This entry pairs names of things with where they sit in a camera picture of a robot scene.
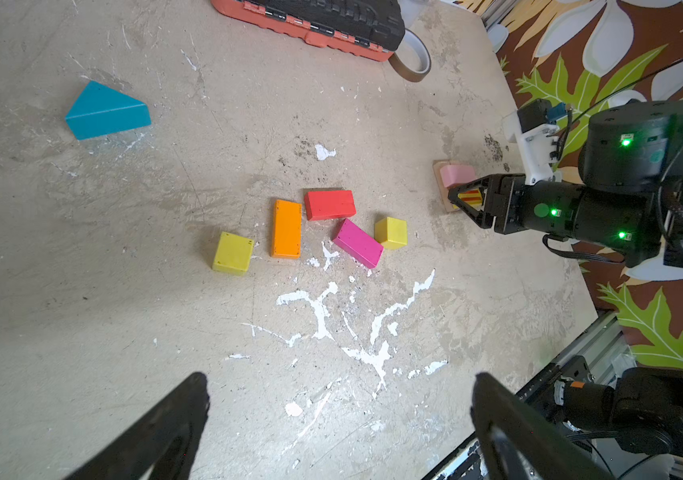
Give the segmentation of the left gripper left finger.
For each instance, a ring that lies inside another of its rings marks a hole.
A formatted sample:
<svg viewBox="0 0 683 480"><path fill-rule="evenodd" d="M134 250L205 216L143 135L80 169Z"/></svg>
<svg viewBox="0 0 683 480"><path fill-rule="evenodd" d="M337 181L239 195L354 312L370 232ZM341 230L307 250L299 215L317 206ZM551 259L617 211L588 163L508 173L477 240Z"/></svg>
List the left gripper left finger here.
<svg viewBox="0 0 683 480"><path fill-rule="evenodd" d="M194 372L71 479L188 479L209 418L208 380Z"/></svg>

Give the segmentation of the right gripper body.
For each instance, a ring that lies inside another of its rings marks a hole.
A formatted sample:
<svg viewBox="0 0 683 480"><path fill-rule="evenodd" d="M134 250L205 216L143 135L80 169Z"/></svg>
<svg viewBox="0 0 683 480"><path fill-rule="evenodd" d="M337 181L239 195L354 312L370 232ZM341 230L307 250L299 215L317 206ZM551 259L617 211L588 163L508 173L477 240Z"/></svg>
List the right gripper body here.
<svg viewBox="0 0 683 480"><path fill-rule="evenodd" d="M647 233L647 198L581 184L492 175L485 227L501 234L533 230L575 240L638 240Z"/></svg>

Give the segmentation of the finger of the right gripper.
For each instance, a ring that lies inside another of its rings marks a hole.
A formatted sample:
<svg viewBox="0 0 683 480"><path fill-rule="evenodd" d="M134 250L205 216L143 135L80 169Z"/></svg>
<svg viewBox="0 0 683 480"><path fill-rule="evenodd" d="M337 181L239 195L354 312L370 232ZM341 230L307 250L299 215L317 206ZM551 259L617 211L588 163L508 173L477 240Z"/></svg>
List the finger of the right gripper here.
<svg viewBox="0 0 683 480"><path fill-rule="evenodd" d="M477 180L471 183L453 186L453 188L447 190L447 198L451 201L452 199L459 198L461 192L479 189L481 194L483 194L483 200L485 200L485 196L487 196L487 186L489 186L489 176L477 178Z"/></svg>
<svg viewBox="0 0 683 480"><path fill-rule="evenodd" d="M467 201L461 198L452 199L451 204L453 204L457 210L465 213L465 215L467 215L475 225L479 226L479 228L489 227L489 217L487 217L483 205L475 206L471 203L467 203Z"/></svg>

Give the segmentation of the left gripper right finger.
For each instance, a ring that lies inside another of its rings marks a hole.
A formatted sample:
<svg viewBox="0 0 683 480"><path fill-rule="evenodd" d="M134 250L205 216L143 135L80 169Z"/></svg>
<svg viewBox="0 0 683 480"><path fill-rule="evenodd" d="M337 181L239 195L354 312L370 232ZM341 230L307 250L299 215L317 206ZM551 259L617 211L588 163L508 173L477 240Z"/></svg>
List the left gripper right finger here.
<svg viewBox="0 0 683 480"><path fill-rule="evenodd" d="M477 374L471 418L491 479L609 479L493 375Z"/></svg>

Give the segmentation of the light pink block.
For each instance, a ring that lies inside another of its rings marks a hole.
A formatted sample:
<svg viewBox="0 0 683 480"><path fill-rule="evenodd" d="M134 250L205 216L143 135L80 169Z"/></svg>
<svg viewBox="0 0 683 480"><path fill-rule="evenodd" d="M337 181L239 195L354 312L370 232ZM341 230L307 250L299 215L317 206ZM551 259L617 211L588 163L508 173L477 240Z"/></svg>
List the light pink block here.
<svg viewBox="0 0 683 480"><path fill-rule="evenodd" d="M477 174L471 165L445 164L439 168L439 178L445 189L451 189L477 180Z"/></svg>

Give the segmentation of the yellow red-striped block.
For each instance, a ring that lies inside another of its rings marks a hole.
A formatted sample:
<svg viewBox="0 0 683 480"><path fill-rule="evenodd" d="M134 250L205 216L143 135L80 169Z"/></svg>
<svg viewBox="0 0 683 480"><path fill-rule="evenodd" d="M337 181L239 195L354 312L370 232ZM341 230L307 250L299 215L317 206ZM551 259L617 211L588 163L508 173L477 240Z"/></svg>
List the yellow red-striped block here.
<svg viewBox="0 0 683 480"><path fill-rule="evenodd" d="M475 209L483 208L483 194L481 194L479 189L461 192L459 194L459 200Z"/></svg>

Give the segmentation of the natural wood plank block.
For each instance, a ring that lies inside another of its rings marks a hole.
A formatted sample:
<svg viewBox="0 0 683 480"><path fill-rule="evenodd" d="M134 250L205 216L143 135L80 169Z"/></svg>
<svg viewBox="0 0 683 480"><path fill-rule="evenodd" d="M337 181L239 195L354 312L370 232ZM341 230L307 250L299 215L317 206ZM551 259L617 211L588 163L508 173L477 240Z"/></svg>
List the natural wood plank block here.
<svg viewBox="0 0 683 480"><path fill-rule="evenodd" d="M455 169L453 163L449 160L437 160L433 162L433 174L435 174L435 181L437 181L437 189L439 189L439 197L441 197L441 204L445 213L453 213L457 207L449 201L449 188L455 184Z"/></svg>

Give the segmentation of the magenta rectangular block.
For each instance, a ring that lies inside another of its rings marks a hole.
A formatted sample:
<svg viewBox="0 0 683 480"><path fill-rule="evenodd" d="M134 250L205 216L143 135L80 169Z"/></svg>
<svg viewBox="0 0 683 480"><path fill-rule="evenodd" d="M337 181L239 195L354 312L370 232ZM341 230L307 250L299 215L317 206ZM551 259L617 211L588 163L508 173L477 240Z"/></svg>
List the magenta rectangular block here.
<svg viewBox="0 0 683 480"><path fill-rule="evenodd" d="M341 222L333 242L367 269L375 269L383 255L383 246L351 219Z"/></svg>

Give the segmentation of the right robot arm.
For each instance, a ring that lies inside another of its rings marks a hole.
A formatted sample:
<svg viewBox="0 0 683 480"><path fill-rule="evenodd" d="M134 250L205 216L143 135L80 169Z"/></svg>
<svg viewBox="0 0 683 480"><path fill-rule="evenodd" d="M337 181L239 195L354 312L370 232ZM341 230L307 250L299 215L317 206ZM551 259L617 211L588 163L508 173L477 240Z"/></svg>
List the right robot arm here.
<svg viewBox="0 0 683 480"><path fill-rule="evenodd" d="M591 118L579 183L493 174L447 197L477 226L499 234L537 231L543 244L577 240L613 252L636 270L652 261L683 270L683 100L639 102ZM623 326L643 334L637 365L613 385L581 375L555 382L549 408L575 439L611 438L627 452L683 457L683 330L671 330L667 296L639 305L629 288L605 285Z"/></svg>

